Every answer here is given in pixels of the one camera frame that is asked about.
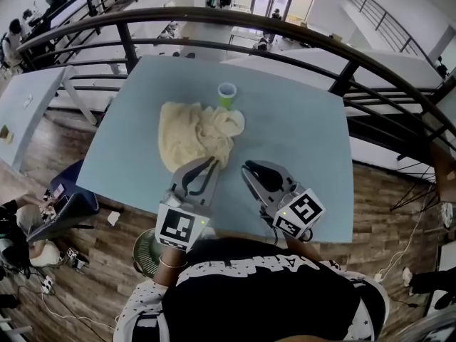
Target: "beige towel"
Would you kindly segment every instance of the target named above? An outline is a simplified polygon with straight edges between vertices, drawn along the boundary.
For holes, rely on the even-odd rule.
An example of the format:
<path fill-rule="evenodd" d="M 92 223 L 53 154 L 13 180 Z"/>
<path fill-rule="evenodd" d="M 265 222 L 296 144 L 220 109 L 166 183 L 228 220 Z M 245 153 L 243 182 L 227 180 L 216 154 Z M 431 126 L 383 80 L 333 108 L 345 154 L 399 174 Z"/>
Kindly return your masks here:
<path fill-rule="evenodd" d="M 233 148 L 231 137 L 244 131 L 245 119 L 238 110 L 204 110 L 201 104 L 165 103 L 160 112 L 158 147 L 166 168 L 179 167 L 201 157 L 214 156 L 225 167 Z"/>

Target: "small cup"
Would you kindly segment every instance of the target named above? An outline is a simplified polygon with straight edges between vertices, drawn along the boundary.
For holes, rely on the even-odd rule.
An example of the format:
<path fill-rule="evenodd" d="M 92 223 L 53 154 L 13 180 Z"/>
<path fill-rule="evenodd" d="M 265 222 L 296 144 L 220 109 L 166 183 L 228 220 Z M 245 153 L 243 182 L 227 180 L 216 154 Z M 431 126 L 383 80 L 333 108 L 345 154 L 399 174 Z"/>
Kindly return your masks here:
<path fill-rule="evenodd" d="M 231 110 L 236 92 L 237 88 L 232 83 L 221 83 L 219 85 L 220 103 L 224 108 Z"/>

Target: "sneaker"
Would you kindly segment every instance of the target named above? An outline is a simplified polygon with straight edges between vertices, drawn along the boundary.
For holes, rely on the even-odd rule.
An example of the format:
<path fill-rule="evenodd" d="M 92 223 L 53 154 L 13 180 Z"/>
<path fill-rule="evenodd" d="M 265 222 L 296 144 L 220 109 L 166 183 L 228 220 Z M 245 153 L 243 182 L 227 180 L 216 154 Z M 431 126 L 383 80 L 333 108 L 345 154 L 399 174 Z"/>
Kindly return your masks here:
<path fill-rule="evenodd" d="M 446 229 L 451 228 L 453 221 L 453 205 L 450 202 L 440 204 L 440 217 L 442 218 L 443 226 Z"/>
<path fill-rule="evenodd" d="M 404 286 L 408 287 L 412 281 L 413 274 L 408 267 L 405 267 L 402 271 L 402 280 L 404 281 Z"/>

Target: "light blue table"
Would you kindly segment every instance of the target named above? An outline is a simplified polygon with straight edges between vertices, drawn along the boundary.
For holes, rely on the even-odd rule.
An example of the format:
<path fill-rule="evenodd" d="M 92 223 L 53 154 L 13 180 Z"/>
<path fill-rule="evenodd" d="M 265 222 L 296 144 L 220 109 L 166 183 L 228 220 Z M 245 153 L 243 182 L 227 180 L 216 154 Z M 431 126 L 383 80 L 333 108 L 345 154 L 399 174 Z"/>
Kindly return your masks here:
<path fill-rule="evenodd" d="M 72 66 L 23 73 L 14 76 L 1 94 L 0 128 L 6 125 L 14 136 L 9 144 L 0 140 L 0 159 L 15 171 L 21 170 L 33 133 L 61 85 L 87 120 L 97 123 L 69 80 L 75 74 Z"/>
<path fill-rule="evenodd" d="M 246 129 L 234 139 L 212 200 L 209 226 L 271 237 L 241 177 L 246 160 L 283 165 L 326 208 L 314 240 L 351 242 L 353 169 L 341 98 L 303 83 L 221 63 L 144 56 L 108 110 L 77 184 L 156 213 L 172 174 L 160 158 L 157 130 L 167 101 L 219 105 L 217 87 L 237 86 L 234 108 Z"/>

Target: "bracelet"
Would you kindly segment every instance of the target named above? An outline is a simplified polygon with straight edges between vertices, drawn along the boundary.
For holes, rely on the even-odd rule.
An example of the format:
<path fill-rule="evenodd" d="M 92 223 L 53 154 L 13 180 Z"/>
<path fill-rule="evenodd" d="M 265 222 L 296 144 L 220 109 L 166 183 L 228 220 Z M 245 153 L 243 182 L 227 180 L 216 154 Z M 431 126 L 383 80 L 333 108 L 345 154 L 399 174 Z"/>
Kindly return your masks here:
<path fill-rule="evenodd" d="M 162 260 L 162 257 L 158 257 L 158 261 L 160 261 L 160 263 L 163 265 L 163 266 L 166 266 L 168 267 L 169 269 L 181 269 L 182 267 L 186 267 L 187 266 L 187 262 L 185 262 L 182 266 L 171 266 L 169 264 L 166 264 L 163 260 Z"/>

